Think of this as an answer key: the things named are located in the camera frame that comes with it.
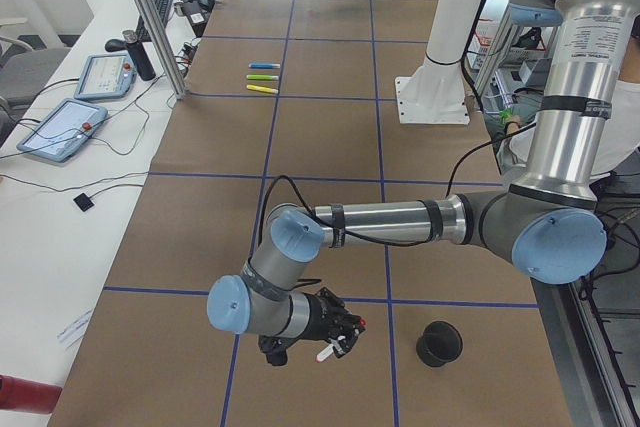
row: office chair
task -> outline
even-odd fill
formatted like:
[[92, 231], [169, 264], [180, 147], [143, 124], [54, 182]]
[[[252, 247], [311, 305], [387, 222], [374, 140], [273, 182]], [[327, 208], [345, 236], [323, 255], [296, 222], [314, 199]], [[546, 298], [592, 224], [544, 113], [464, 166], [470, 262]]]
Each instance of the office chair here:
[[[0, 19], [0, 28], [26, 21], [24, 17]], [[65, 47], [34, 50], [26, 42], [1, 34], [0, 41], [24, 50], [23, 53], [11, 56], [4, 64], [0, 59], [0, 112], [2, 112], [0, 114], [0, 145], [2, 145], [15, 127], [15, 121], [12, 119], [22, 117], [22, 111], [29, 108], [38, 92], [46, 85], [71, 49]]]

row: white desk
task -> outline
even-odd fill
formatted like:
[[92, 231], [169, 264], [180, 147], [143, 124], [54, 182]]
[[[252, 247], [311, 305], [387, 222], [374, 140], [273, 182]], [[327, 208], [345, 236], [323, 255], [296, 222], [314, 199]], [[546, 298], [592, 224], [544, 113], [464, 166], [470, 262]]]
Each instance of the white desk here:
[[[138, 12], [133, 0], [109, 0], [78, 40], [50, 82], [80, 75], [88, 55], [104, 52], [107, 39], [135, 28]], [[174, 52], [193, 38], [188, 22], [173, 16], [167, 35]], [[158, 74], [162, 66], [150, 43], [145, 44]], [[136, 79], [122, 100], [104, 102], [120, 110], [149, 86]], [[43, 93], [25, 114], [42, 118], [60, 100], [72, 97], [75, 84]], [[90, 141], [74, 158], [51, 165], [21, 155], [0, 160], [0, 173], [56, 188], [83, 185], [129, 172], [146, 172], [171, 115], [167, 100], [172, 91], [166, 78], [139, 101], [150, 114], [144, 136], [128, 156]], [[169, 105], [175, 102], [171, 97]], [[128, 150], [145, 120], [135, 106], [108, 121], [96, 137], [120, 151]], [[0, 156], [16, 152], [28, 133], [18, 126]], [[118, 250], [140, 188], [112, 189], [95, 199], [95, 207], [81, 212], [73, 203], [80, 192], [88, 195], [117, 183], [144, 183], [131, 177], [88, 187], [82, 191], [51, 193], [12, 180], [0, 183], [0, 373], [44, 383], [64, 385], [80, 342], [65, 350], [57, 334], [92, 309]], [[1, 427], [44, 426], [49, 416], [0, 411]]]

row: black cup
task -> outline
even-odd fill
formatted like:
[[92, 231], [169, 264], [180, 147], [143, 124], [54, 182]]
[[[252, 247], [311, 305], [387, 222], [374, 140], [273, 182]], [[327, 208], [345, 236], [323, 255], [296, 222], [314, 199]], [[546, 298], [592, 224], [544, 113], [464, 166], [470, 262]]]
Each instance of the black cup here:
[[450, 323], [437, 320], [424, 329], [416, 343], [416, 352], [429, 367], [442, 367], [460, 357], [462, 336]]

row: tablet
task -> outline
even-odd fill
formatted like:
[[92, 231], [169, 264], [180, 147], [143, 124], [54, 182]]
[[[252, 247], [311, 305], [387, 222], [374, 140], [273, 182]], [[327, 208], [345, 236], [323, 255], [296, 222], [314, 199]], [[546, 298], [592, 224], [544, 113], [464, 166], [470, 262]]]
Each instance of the tablet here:
[[85, 63], [74, 97], [95, 101], [120, 99], [135, 79], [133, 62], [126, 53], [91, 55]]
[[89, 140], [106, 118], [107, 109], [101, 105], [64, 99], [17, 149], [53, 162], [64, 162]]

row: black keyboard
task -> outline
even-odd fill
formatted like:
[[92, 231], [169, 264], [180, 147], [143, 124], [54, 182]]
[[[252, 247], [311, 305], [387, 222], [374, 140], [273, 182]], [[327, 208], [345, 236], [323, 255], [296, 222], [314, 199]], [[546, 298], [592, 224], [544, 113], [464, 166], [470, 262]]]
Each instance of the black keyboard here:
[[[171, 9], [173, 9], [173, 0], [153, 0], [160, 15], [160, 20], [164, 27], [169, 23], [169, 17], [171, 16]], [[149, 31], [144, 26], [144, 20], [142, 17], [138, 17], [138, 26], [136, 27], [136, 36], [141, 42], [151, 42]]]

